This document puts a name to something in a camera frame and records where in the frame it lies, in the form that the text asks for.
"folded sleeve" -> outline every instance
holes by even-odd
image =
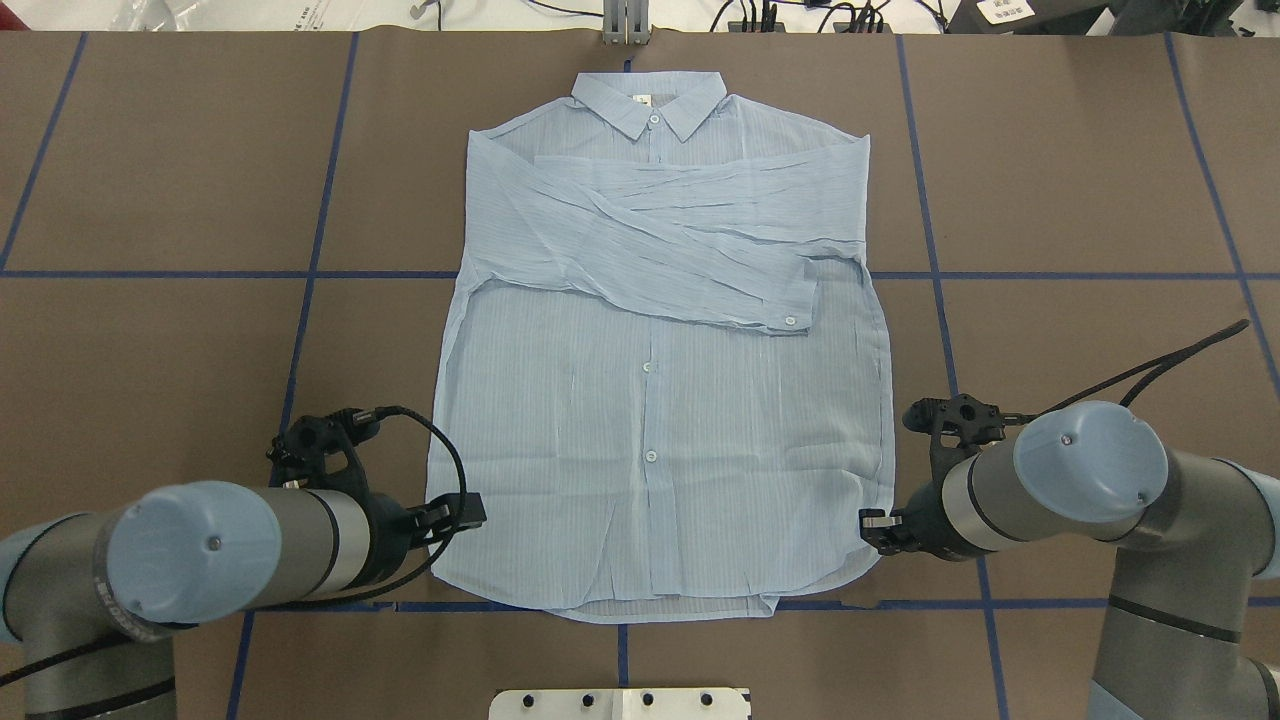
[[[468,282],[598,296],[632,313],[804,333],[817,278],[806,258],[741,233],[628,210],[481,133],[467,149]]]

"light blue shirt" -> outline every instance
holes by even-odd
[[[435,574],[640,623],[865,573],[858,510],[893,501],[869,150],[718,73],[582,74],[472,132],[435,421],[489,521]],[[429,473],[456,487],[438,446]]]

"cable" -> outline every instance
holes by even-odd
[[[841,8],[849,10],[849,24],[854,24],[854,20],[858,18],[858,8],[854,8],[852,3],[836,3],[828,8],[827,14],[822,17],[822,22],[818,23],[818,32],[822,32],[827,27],[827,20],[831,19],[832,13]]]
[[[603,18],[604,13],[593,13],[591,10],[570,10],[568,8],[557,8],[556,5],[548,5],[547,3],[540,3],[539,0],[526,0],[531,5],[538,5],[539,8],[547,8],[548,10],[556,10],[557,13],[566,13],[570,15],[586,15],[589,18]]]
[[[444,538],[440,541],[439,547],[436,547],[434,552],[428,555],[426,560],[422,561],[421,565],[419,565],[417,568],[415,568],[413,570],[411,570],[410,573],[407,573],[406,575],[401,577],[397,580],[392,580],[385,585],[379,585],[376,588],[358,592],[356,594],[347,594],[342,597],[328,597],[325,600],[297,600],[293,602],[274,605],[271,606],[273,609],[301,610],[301,609],[316,609],[316,607],[334,607],[338,605],[349,605],[352,602],[364,602],[369,598],[392,592],[393,589],[401,588],[408,584],[410,582],[415,580],[422,573],[426,573],[426,570],[430,569],[436,560],[439,560],[440,553],[444,552],[444,548],[449,547],[449,542],[453,541],[453,536],[461,532],[458,528],[462,523],[462,514],[466,511],[466,505],[467,505],[467,473],[466,470],[462,469],[462,457],[458,455],[458,448],[453,447],[453,443],[449,442],[449,438],[445,437],[445,434],[440,432],[440,429],[436,428],[430,420],[415,413],[413,410],[410,410],[408,407],[402,407],[399,405],[390,405],[388,407],[375,407],[374,413],[378,415],[379,419],[402,415],[404,418],[415,420],[419,425],[422,425],[424,428],[428,429],[428,432],[435,436],[435,438],[440,441],[440,445],[443,445],[444,448],[449,451],[449,457],[453,459],[453,469],[458,474],[458,496],[460,496],[458,510],[457,512],[453,514],[453,523],[452,523],[453,527],[449,528],[448,534],[445,534]]]
[[[97,652],[100,650],[106,650],[129,642],[132,641],[129,641],[129,638],[127,638],[125,635],[114,634],[99,638],[93,642],[88,642],[78,647],[73,647],[70,650],[64,650],[63,652],[59,652],[56,655],[50,655],[44,660],[37,660],[29,665],[23,665],[17,670],[0,675],[0,688],[5,685],[12,685],[23,678],[40,673],[41,670],[49,670],[54,665],[61,665],[63,662],[69,662],[72,660],[76,660],[77,657],[83,657],[91,652]]]
[[[426,14],[426,9],[435,5],[435,29],[444,29],[444,0],[425,0],[421,5],[410,5],[408,17],[415,20]]]
[[[1042,413],[1032,415],[1032,419],[1036,419],[1036,418],[1038,418],[1041,415],[1046,415],[1048,413],[1053,413],[1056,410],[1061,410],[1061,409],[1066,407],[1068,405],[1073,405],[1075,402],[1079,402],[1080,400],[1084,400],[1085,397],[1089,397],[1091,395],[1098,393],[1098,392],[1101,392],[1103,389],[1107,389],[1108,387],[1111,387],[1111,386],[1114,386],[1114,384],[1116,384],[1119,382],[1129,379],[1129,378],[1137,375],[1138,373],[1140,373],[1143,370],[1151,370],[1152,368],[1155,368],[1153,370],[1151,370],[1149,373],[1147,373],[1146,377],[1143,377],[1140,380],[1138,380],[1137,383],[1134,383],[1134,386],[1129,389],[1129,392],[1125,393],[1124,398],[1120,401],[1120,405],[1124,405],[1125,407],[1128,407],[1129,404],[1132,404],[1134,401],[1134,398],[1138,397],[1138,393],[1140,393],[1142,391],[1147,389],[1147,386],[1149,386],[1151,383],[1153,383],[1156,380],[1156,378],[1158,378],[1160,375],[1162,375],[1162,374],[1167,373],[1169,370],[1174,369],[1176,365],[1179,365],[1183,361],[1185,361],[1187,359],[1192,357],[1193,355],[1196,355],[1201,350],[1204,350],[1206,347],[1210,347],[1212,345],[1217,345],[1219,342],[1222,342],[1224,340],[1226,340],[1229,337],[1239,334],[1239,332],[1243,331],[1247,327],[1249,327],[1249,322],[1248,320],[1238,320],[1235,323],[1231,323],[1230,325],[1228,325],[1228,327],[1217,331],[1216,333],[1213,333],[1213,334],[1211,334],[1211,336],[1208,336],[1208,337],[1206,337],[1203,340],[1199,340],[1199,341],[1197,341],[1197,342],[1194,342],[1192,345],[1188,345],[1187,347],[1184,347],[1181,350],[1175,350],[1172,352],[1161,355],[1160,357],[1156,357],[1156,359],[1152,359],[1152,360],[1147,360],[1142,365],[1138,365],[1135,368],[1130,368],[1130,369],[1120,373],[1119,375],[1107,378],[1107,379],[1102,380],[1101,383],[1098,383],[1098,384],[1096,384],[1096,386],[1093,386],[1093,387],[1091,387],[1088,389],[1083,389],[1083,391],[1073,395],[1071,397],[1068,397],[1066,400],[1059,402],[1057,405],[1050,407],[1048,410],[1044,410]]]
[[[724,10],[728,10],[728,6],[732,5],[732,4],[733,4],[733,0],[724,0],[724,4],[721,5],[719,12],[716,13],[716,19],[712,20],[712,29],[709,29],[707,32],[716,32],[716,26],[718,26],[719,24],[719,19],[722,17],[724,17]],[[742,26],[744,27],[746,26],[746,10],[742,10]]]

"shirt placket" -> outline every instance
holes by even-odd
[[[664,163],[675,133],[659,109],[649,114],[649,161]],[[680,579],[680,536],[676,523],[676,478],[671,471],[669,423],[664,418],[669,402],[671,373],[675,366],[669,328],[666,322],[649,320],[649,357],[641,364],[644,383],[644,430],[641,465],[649,514],[649,571],[654,594],[682,594]]]

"blue grid line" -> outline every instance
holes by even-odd
[[[1258,345],[1262,347],[1262,359],[1266,361],[1267,373],[1271,375],[1271,388],[1275,391],[1276,398],[1280,398],[1280,372],[1276,370],[1275,356],[1271,354],[1271,343],[1267,342],[1267,333],[1262,328],[1258,307],[1253,302],[1253,291],[1249,290],[1249,281],[1244,273],[1240,251],[1235,246],[1235,236],[1231,234],[1231,225],[1226,222],[1226,210],[1222,209],[1222,199],[1217,193],[1217,183],[1213,182],[1213,173],[1208,169],[1208,159],[1204,158],[1204,147],[1201,145],[1199,131],[1196,129],[1196,119],[1192,117],[1192,108],[1187,101],[1183,72],[1178,67],[1178,53],[1174,50],[1174,36],[1167,32],[1165,33],[1165,53],[1169,55],[1169,69],[1174,76],[1174,87],[1178,90],[1178,104],[1181,106],[1183,119],[1187,122],[1187,135],[1190,136],[1192,147],[1196,150],[1196,160],[1199,163],[1201,174],[1204,177],[1204,187],[1208,190],[1208,197],[1213,202],[1213,214],[1217,215],[1217,225],[1222,231],[1222,241],[1226,242],[1226,251],[1231,256],[1231,266],[1235,268],[1235,279],[1240,283],[1244,305],[1249,309],[1249,320],[1253,323],[1253,332],[1257,334]]]
[[[27,279],[306,279],[306,270],[0,270],[0,277]]]
[[[947,387],[951,395],[957,395],[960,383],[956,380],[955,355],[951,351],[951,327],[947,324],[946,299],[942,295],[942,272],[938,266],[938,250],[933,240],[933,217],[929,213],[929,195],[924,182],[924,160],[920,154],[920,137],[915,124],[915,104],[911,100],[911,79],[906,67],[906,44],[901,35],[893,36],[897,44],[897,69],[902,78],[902,104],[906,108],[906,129],[911,137],[911,160],[915,164],[915,188],[919,193],[920,218],[924,225],[924,245],[929,254],[929,272],[933,275],[933,302],[938,313],[938,329],[942,334],[942,355],[947,368]],[[1000,720],[1009,720],[1009,698],[1005,692],[1005,670],[1000,660],[1000,635],[996,632],[996,612],[991,603],[991,583],[987,578],[987,561],[979,557],[978,587],[982,591],[982,615],[987,626],[987,650],[991,655],[991,676],[996,689],[996,708]]]
[[[618,625],[618,687],[631,687],[630,625]]]
[[[325,223],[329,218],[329,201],[333,196],[333,178],[338,169],[338,150],[342,146],[342,126],[347,114],[347,100],[351,96],[351,77],[356,69],[356,51],[360,47],[360,35],[351,33],[351,49],[347,51],[347,72],[342,81],[342,96],[338,100],[338,118],[333,128],[333,145],[329,149],[329,167],[325,170],[324,192],[320,196],[320,213],[316,218],[316,234],[311,246],[311,264],[307,270],[307,284],[302,291],[302,309],[298,311],[298,329],[293,337],[293,356],[289,360],[289,378],[284,386],[284,402],[280,407],[279,432],[283,434],[289,427],[289,416],[293,414],[293,397],[298,380],[298,361],[302,356],[302,342],[307,332],[307,316],[311,313],[311,297],[315,292],[315,274],[320,264],[320,250],[324,243]],[[244,670],[248,661],[250,643],[253,639],[253,611],[244,614],[241,625],[241,642],[236,652],[236,671],[232,675],[232,688],[227,701],[227,720],[236,720],[239,712],[241,689],[244,687]]]
[[[453,279],[457,270],[0,270],[24,279]],[[877,281],[1238,281],[1238,273],[1091,273],[984,270],[872,270]],[[1251,282],[1280,281],[1280,273],[1243,273]]]
[[[31,163],[31,173],[27,174],[27,184],[22,187],[22,195],[18,197],[18,206],[13,211],[13,222],[9,223],[9,234],[5,237],[4,249],[0,250],[0,270],[3,270],[5,264],[9,261],[9,254],[13,252],[13,243],[18,240],[18,228],[22,225],[22,217],[27,213],[27,201],[31,200],[31,192],[36,188],[36,177],[40,176],[40,167],[45,164],[45,152],[49,150],[49,141],[52,140],[54,128],[58,127],[58,118],[63,114],[63,105],[67,104],[67,95],[72,90],[72,81],[76,79],[76,69],[79,68],[79,60],[84,54],[86,42],[88,42],[88,33],[82,32],[79,41],[76,42],[76,53],[72,55],[72,61],[67,67],[67,77],[63,78],[63,88],[58,91],[58,100],[54,102],[54,110],[49,114],[49,123],[45,126],[45,135],[40,138],[40,146],[36,149],[36,159]]]
[[[1258,596],[1249,598],[1249,607],[1280,607],[1280,596]],[[778,612],[937,612],[937,611],[979,611],[979,610],[1101,610],[1107,606],[1105,597],[1030,597],[1030,598],[952,598],[952,600],[884,600],[873,607],[845,605],[838,600],[783,600],[778,602]],[[259,610],[270,614],[311,614],[311,612],[393,612],[406,615],[460,615],[490,612],[543,612],[527,607],[516,607],[500,602],[458,601],[458,602],[357,602],[335,607],[279,607]],[[630,625],[618,625],[618,667],[620,680],[630,680],[622,648],[630,644]]]
[[[541,612],[515,605],[489,601],[462,602],[397,602],[396,612]]]
[[[227,720],[236,720],[239,714],[239,693],[244,687],[244,666],[248,662],[248,641],[253,637],[253,620],[257,615],[250,610],[241,619],[241,641],[236,648],[236,670],[232,674],[232,692],[227,698]]]

